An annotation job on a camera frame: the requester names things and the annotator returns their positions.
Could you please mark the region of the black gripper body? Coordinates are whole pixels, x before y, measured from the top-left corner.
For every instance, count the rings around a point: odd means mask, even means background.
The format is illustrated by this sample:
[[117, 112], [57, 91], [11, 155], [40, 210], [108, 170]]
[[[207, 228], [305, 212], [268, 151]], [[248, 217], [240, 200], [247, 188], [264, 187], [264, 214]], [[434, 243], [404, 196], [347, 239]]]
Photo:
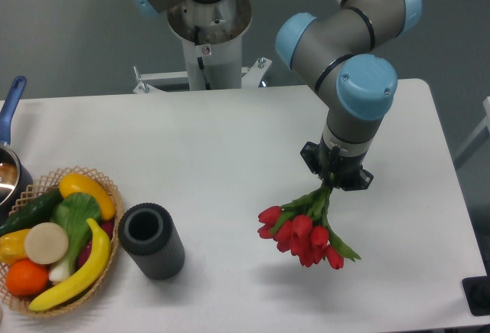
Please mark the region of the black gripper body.
[[366, 153], [348, 156], [340, 145], [329, 148], [323, 141], [307, 142], [301, 152], [309, 170], [322, 180], [322, 186], [344, 191], [366, 190], [373, 175], [363, 168]]

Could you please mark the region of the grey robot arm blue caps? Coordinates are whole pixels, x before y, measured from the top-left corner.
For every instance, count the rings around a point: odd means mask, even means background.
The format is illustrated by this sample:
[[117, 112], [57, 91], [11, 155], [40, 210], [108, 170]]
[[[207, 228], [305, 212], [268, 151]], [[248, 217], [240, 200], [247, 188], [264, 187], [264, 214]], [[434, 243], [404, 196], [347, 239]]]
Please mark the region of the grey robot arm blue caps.
[[[185, 54], [192, 90], [242, 85], [242, 36], [249, 0], [133, 0], [147, 15], [166, 13]], [[323, 185], [364, 190], [372, 174], [363, 161], [397, 89], [397, 74], [373, 50], [413, 28], [422, 0], [336, 0], [326, 20], [298, 13], [280, 28], [275, 49], [283, 63], [328, 107], [319, 143], [301, 155]]]

